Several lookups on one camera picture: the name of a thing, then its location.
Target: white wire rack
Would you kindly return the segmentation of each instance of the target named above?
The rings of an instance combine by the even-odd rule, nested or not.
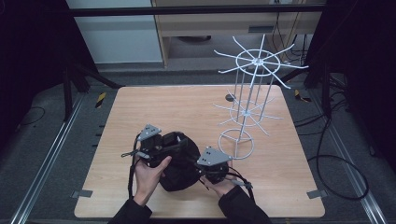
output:
[[[228,129],[220,134],[219,137],[219,149],[226,153],[223,148],[223,141],[231,140],[233,142],[233,157],[236,160],[242,160],[253,152],[254,150],[254,139],[246,131],[246,127],[259,127],[266,135],[269,133],[264,130],[260,125],[264,118],[269,119],[281,119],[277,117],[267,116],[264,114],[264,108],[268,103],[274,100],[268,99],[271,87],[273,85],[274,79],[277,79],[285,88],[290,89],[277,75],[276,72],[279,71],[281,67],[291,67],[303,69],[307,66],[295,66],[289,63],[282,63],[278,55],[291,49],[294,45],[291,45],[287,49],[283,49],[278,53],[272,53],[268,50],[263,49],[265,40],[265,35],[262,36],[262,43],[259,49],[245,49],[233,36],[233,41],[241,47],[242,51],[236,55],[229,55],[215,52],[220,56],[225,56],[235,59],[236,67],[226,70],[219,71],[219,73],[225,74],[236,71],[235,86],[233,93],[228,91],[227,99],[232,101],[233,104],[230,107],[214,105],[218,108],[227,109],[230,112],[230,119],[225,120],[219,125],[225,124],[229,121],[233,121],[240,126],[238,129]],[[242,72],[242,78],[239,80],[239,72]],[[251,76],[250,84],[248,85],[249,91],[248,96],[243,95],[243,89],[245,85],[246,75]],[[267,93],[264,97],[260,93],[262,89],[262,82],[264,77],[270,77],[271,81],[268,85]],[[239,156],[240,149],[247,149],[247,153],[244,156]]]

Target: gray floor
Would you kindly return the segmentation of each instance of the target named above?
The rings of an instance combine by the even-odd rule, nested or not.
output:
[[[237,39],[246,48],[258,48],[260,36],[239,36]],[[186,42],[182,39],[173,40],[170,61],[166,68],[158,70],[136,70],[123,73],[107,73],[105,76],[123,85],[184,85],[184,84],[218,84],[233,83],[234,74],[219,74],[220,69],[229,69],[233,60],[224,60],[213,54],[213,49],[223,53],[235,55],[240,52],[239,47],[233,45],[231,38],[225,36],[212,36],[207,42]],[[286,74],[284,69],[279,74]],[[292,90],[283,89],[291,116],[294,121],[320,114],[317,106],[320,86],[312,90],[305,90],[301,75],[290,81]],[[83,97],[81,109],[75,122],[64,141],[56,162],[54,163],[41,193],[36,199],[29,221],[33,223],[85,223],[106,222],[105,218],[81,220],[74,216],[74,207],[77,199],[71,198],[74,190],[82,188],[84,179],[90,168],[92,157],[99,143],[102,125],[106,124],[108,113],[111,109],[116,90],[91,80],[92,87],[88,94],[74,91],[74,99]],[[308,103],[297,100],[294,90],[298,89],[303,97],[308,97],[314,102]],[[95,108],[96,100],[101,92],[106,92],[106,98],[101,108]],[[342,94],[334,95],[332,104],[344,100]],[[22,123],[15,136],[10,140],[7,148],[9,153],[0,163],[0,220],[8,223],[21,201],[31,186],[35,175],[55,140],[57,132],[61,129],[64,117],[63,88],[55,86],[39,93],[33,108]],[[326,131],[320,148],[321,154],[340,155],[339,147],[346,149],[359,169],[365,174],[370,184],[370,195],[375,200],[377,208],[386,219],[377,222],[370,219],[369,210],[364,206],[367,200],[348,201],[329,192],[323,198],[326,214],[317,219],[305,218],[273,218],[275,223],[396,223],[396,175],[390,170],[387,162],[381,157],[372,157],[369,146],[361,133],[359,125],[355,122],[353,114],[346,111],[347,104],[337,107],[332,113],[332,126]],[[320,134],[324,127],[324,119],[297,128],[300,140],[307,158],[316,155]],[[340,136],[342,143],[337,142]],[[318,179],[318,171],[314,161],[309,162],[318,189],[325,189]],[[326,183],[337,192],[347,196],[356,196],[356,182],[351,179],[347,171],[348,166],[340,161],[321,159],[320,172]]]

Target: black bag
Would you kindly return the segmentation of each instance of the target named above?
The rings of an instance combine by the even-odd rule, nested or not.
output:
[[[171,162],[163,170],[165,176],[160,178],[160,184],[166,191],[186,189],[195,184],[200,178],[194,165],[201,156],[198,146],[181,132],[172,132],[163,136],[164,147],[176,145],[181,142],[183,144],[181,144],[180,151],[172,155]]]

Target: black cable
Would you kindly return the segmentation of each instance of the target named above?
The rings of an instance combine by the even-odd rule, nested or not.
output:
[[[253,190],[252,190],[253,187],[252,187],[251,183],[248,182],[244,177],[242,177],[242,175],[239,174],[239,172],[237,172],[237,174],[234,174],[234,173],[230,173],[230,172],[221,172],[221,171],[206,171],[205,173],[209,174],[209,175],[232,175],[232,176],[238,177],[239,179],[241,179],[244,182],[244,186],[247,189],[249,198],[254,203],[256,202],[254,199]]]
[[[337,157],[337,156],[334,156],[334,155],[320,155],[320,147],[321,147],[321,144],[322,144],[322,142],[323,142],[323,137],[324,137],[324,134],[325,134],[326,130],[327,130],[327,129],[329,128],[329,126],[330,126],[330,122],[331,122],[331,119],[327,119],[326,124],[325,124],[325,126],[324,126],[324,128],[323,128],[323,131],[322,131],[322,133],[321,133],[321,136],[320,136],[320,138],[319,138],[318,149],[317,149],[317,155],[314,156],[314,157],[312,157],[312,158],[310,158],[310,159],[308,159],[307,161],[312,161],[313,159],[316,159],[316,168],[317,168],[317,172],[318,172],[318,177],[319,177],[319,179],[320,179],[320,182],[323,184],[323,186],[324,186],[328,191],[330,191],[330,192],[333,193],[334,195],[336,195],[336,196],[338,196],[338,197],[340,197],[340,198],[346,199],[346,200],[350,200],[350,201],[358,201],[358,200],[361,200],[361,199],[363,199],[364,197],[367,196],[367,194],[368,194],[368,192],[369,192],[369,190],[370,190],[369,184],[368,184],[368,181],[367,181],[367,178],[366,178],[366,176],[361,172],[361,170],[359,170],[359,168],[358,168],[357,166],[355,166],[354,164],[352,164],[350,161],[347,161],[347,160],[345,160],[345,159],[343,159],[343,158],[340,158],[340,157]],[[319,169],[319,158],[333,158],[333,159],[337,159],[337,160],[340,160],[340,161],[344,161],[344,162],[346,162],[348,165],[352,166],[352,167],[361,175],[361,177],[363,178],[363,180],[364,180],[364,185],[365,185],[365,187],[366,187],[366,190],[363,192],[363,194],[362,194],[361,196],[358,196],[358,197],[349,197],[349,196],[343,195],[343,194],[341,194],[341,193],[335,191],[334,189],[330,188],[330,187],[326,184],[326,182],[324,181],[324,179],[323,179],[323,177],[322,177],[322,175],[321,175],[321,173],[320,173],[320,169]]]
[[[337,104],[333,105],[333,106],[332,106],[332,111],[336,110],[336,107],[339,106],[339,105],[341,105],[341,104],[343,104],[345,101],[346,101],[346,100],[342,100],[342,101],[338,102]],[[297,124],[297,125],[295,125],[294,127],[296,127],[296,128],[303,127],[303,126],[305,126],[305,125],[311,124],[311,123],[313,123],[313,122],[319,120],[319,119],[322,118],[322,117],[324,117],[324,114],[314,115],[314,116],[308,117],[308,118],[306,118],[306,119],[300,119],[300,120],[294,121],[293,123],[295,124],[295,123],[299,123],[299,122],[305,121],[305,120],[307,120],[307,119],[312,119],[312,120],[309,120],[309,121],[306,122],[306,123]]]
[[[134,169],[136,168],[137,162],[140,161],[140,160],[138,160],[137,162],[135,162],[136,161],[136,152],[137,152],[137,149],[136,149],[137,138],[139,137],[139,135],[140,135],[140,133],[134,139],[134,150],[132,152],[130,152],[130,153],[124,153],[124,154],[121,155],[122,157],[125,157],[127,155],[132,156],[132,164],[131,164],[131,167],[129,169],[129,178],[128,178],[128,195],[129,195],[129,199],[132,199],[133,196],[134,196],[133,193],[132,193],[133,184],[134,184]]]
[[[44,117],[44,115],[46,114],[46,110],[43,107],[41,107],[41,106],[33,106],[30,109],[41,109],[43,111],[43,113],[41,114],[40,118],[35,119],[33,121],[26,122],[26,123],[21,123],[21,125],[29,125],[29,124],[36,123],[39,120],[41,120]]]

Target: wooden table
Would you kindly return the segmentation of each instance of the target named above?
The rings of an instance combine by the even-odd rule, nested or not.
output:
[[[264,99],[268,86],[260,98]],[[218,147],[219,135],[239,128],[232,122],[225,100],[233,86],[158,86],[124,87],[117,94],[83,189],[92,190],[91,198],[80,197],[77,217],[113,217],[128,198],[127,184],[131,158],[122,158],[133,148],[134,138],[150,123],[162,134],[181,131],[200,148]],[[258,127],[247,132],[254,138],[254,152],[248,158],[233,161],[253,185],[257,205],[269,217],[321,217],[320,198],[309,199],[307,192],[317,189],[294,128],[282,91],[273,86],[265,114],[283,119],[264,119],[263,133]],[[197,182],[188,189],[167,192],[158,185],[148,202],[152,217],[224,217],[218,197]]]

